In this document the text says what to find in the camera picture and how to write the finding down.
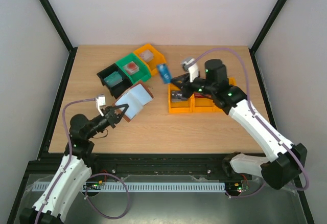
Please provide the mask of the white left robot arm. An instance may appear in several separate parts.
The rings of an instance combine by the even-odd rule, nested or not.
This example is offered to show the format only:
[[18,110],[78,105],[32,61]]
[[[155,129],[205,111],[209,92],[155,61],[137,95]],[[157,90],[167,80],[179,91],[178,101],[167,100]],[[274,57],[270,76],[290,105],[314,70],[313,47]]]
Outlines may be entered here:
[[96,159],[92,153],[96,134],[107,127],[115,128],[128,109],[128,104],[108,106],[99,115],[88,119],[83,114],[74,115],[64,124],[68,143],[60,165],[42,196],[31,208],[24,208],[20,223],[64,223],[67,214],[83,185],[89,178],[97,177]]

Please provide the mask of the blue credit card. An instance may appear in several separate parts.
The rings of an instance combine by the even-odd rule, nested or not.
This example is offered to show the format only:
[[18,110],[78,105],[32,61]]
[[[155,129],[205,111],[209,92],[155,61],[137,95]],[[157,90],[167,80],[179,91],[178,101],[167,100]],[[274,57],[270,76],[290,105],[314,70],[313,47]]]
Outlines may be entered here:
[[172,76],[171,73],[168,69],[168,66],[165,63],[158,64],[157,65],[157,70],[160,74],[161,79],[165,84],[168,84],[171,82]]

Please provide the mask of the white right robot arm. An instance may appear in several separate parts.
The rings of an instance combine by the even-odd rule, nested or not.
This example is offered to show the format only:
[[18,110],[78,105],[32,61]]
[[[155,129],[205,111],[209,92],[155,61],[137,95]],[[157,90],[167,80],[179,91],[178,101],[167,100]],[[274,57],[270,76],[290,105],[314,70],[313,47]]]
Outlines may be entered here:
[[240,173],[261,177],[271,188],[279,190],[304,172],[307,149],[282,136],[252,105],[248,96],[230,84],[226,66],[219,59],[205,62],[205,78],[195,59],[181,63],[185,74],[172,78],[186,98],[199,93],[237,121],[257,142],[264,156],[234,153],[225,160],[223,174],[233,179]]

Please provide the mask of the brown leather card holder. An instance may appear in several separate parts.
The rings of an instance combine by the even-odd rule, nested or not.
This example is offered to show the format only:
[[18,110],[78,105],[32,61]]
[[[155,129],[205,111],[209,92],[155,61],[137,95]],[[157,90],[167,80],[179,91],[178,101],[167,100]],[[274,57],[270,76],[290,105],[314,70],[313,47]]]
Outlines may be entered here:
[[141,112],[145,105],[153,101],[154,96],[143,81],[138,81],[126,89],[113,103],[113,106],[120,106],[118,112],[123,118],[130,122]]

